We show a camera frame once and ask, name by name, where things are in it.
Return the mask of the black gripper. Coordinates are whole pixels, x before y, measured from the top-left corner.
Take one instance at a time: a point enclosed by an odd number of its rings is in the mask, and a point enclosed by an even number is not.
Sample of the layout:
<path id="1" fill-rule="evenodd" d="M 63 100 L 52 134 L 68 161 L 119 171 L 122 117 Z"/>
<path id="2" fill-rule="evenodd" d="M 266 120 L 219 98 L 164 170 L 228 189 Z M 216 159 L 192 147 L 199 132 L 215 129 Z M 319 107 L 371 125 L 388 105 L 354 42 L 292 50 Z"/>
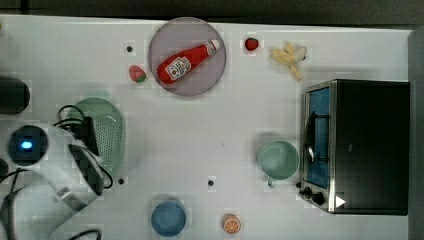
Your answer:
<path id="1" fill-rule="evenodd" d="M 81 123 L 73 126 L 71 130 L 75 137 L 81 140 L 92 153 L 99 155 L 94 121 L 91 117 L 85 117 Z"/>

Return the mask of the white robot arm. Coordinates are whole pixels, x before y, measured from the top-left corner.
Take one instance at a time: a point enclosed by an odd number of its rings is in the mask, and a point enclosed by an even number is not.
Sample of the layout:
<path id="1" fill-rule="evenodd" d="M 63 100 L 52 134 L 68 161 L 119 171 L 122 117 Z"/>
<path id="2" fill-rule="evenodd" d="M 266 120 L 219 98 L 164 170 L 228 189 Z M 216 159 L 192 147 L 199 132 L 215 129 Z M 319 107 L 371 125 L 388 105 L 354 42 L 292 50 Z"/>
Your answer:
<path id="1" fill-rule="evenodd" d="M 3 200 L 1 240 L 47 240 L 103 193 L 101 159 L 57 126 L 20 121 L 3 126 L 1 156 L 38 177 Z"/>

